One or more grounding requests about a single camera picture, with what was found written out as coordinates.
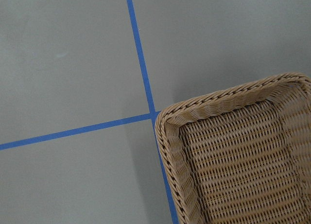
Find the brown wicker basket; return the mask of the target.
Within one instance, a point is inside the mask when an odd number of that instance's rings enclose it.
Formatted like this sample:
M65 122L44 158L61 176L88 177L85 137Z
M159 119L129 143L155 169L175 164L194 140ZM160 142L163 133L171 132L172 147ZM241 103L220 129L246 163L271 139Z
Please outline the brown wicker basket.
M155 121L181 224L311 221L311 80L295 72L173 104Z

